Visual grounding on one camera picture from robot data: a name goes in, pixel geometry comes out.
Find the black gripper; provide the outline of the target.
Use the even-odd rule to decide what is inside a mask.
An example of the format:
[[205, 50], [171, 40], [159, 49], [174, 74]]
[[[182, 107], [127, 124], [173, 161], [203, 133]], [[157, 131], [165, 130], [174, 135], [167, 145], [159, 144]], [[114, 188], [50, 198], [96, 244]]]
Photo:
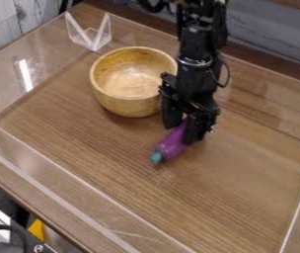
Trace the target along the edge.
[[222, 60], [178, 57], [175, 74], [161, 74], [162, 121], [166, 128], [178, 127], [186, 118], [183, 143], [201, 141], [217, 123], [221, 107], [214, 94], [221, 86]]

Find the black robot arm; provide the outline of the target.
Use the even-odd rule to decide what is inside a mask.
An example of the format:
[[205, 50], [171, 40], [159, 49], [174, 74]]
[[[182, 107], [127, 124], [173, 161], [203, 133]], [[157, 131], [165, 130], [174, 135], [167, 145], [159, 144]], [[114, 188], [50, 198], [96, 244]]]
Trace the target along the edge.
[[226, 62], [222, 48], [227, 44], [227, 6], [230, 0], [138, 0], [151, 13], [159, 13], [169, 3], [177, 5], [179, 52], [175, 74], [161, 74], [162, 120], [166, 128], [186, 123], [182, 142], [201, 141], [222, 113], [214, 95]]

